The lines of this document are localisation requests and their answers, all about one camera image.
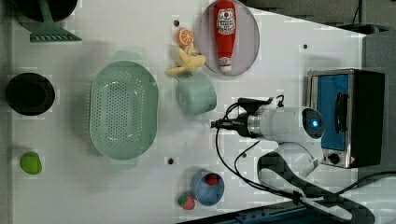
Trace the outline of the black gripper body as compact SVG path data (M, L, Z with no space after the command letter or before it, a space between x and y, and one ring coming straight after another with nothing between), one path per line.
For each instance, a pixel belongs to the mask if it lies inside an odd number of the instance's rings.
M211 128L236 131L239 135L249 135L248 114L242 113L236 119L218 119L212 121Z

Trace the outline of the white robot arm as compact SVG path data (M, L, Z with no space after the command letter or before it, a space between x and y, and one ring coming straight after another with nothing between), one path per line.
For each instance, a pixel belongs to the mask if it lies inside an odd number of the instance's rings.
M302 203L345 224L375 224L375 214L367 206L306 180L323 160L324 126L317 110L247 105L236 118L225 116L211 127L277 143L276 149L259 157L258 180L242 178L251 187Z

